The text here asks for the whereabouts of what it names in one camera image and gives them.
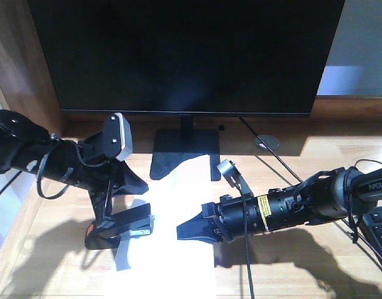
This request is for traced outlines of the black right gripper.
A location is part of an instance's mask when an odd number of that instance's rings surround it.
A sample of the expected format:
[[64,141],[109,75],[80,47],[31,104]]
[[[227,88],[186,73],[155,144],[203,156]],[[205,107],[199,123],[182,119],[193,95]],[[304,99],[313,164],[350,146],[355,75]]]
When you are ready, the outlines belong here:
[[203,204],[202,214],[178,225],[177,239],[215,244],[262,232],[263,220],[256,197],[223,196],[218,203]]

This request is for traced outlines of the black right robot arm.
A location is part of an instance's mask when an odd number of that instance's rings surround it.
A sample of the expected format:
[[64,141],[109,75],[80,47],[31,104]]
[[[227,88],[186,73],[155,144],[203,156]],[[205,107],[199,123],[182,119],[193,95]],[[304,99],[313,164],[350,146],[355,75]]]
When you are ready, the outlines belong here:
[[234,162],[218,165],[221,175],[240,197],[222,196],[202,204],[201,213],[177,226],[179,240],[209,244],[232,242],[297,225],[321,225],[361,216],[382,200],[382,168],[364,174],[356,167],[320,171],[300,184],[270,189],[255,196]]

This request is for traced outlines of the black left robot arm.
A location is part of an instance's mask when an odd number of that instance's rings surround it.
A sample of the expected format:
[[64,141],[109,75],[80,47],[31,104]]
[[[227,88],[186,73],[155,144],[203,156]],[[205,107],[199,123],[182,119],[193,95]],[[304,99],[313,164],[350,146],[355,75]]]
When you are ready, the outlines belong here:
[[132,152],[131,127],[121,113],[111,114],[101,131],[74,142],[52,136],[18,112],[0,110],[0,174],[14,168],[38,181],[49,178],[87,190],[98,220],[111,212],[111,196],[148,190],[125,162]]

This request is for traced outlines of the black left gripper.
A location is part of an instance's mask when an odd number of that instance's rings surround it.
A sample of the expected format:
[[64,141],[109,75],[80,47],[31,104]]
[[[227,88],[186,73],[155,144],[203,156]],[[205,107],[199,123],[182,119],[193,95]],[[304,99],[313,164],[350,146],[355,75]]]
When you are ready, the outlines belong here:
[[88,191],[97,223],[111,218],[114,195],[144,194],[149,190],[147,182],[137,176],[122,162],[108,163],[97,168],[80,166],[75,171],[76,186]]

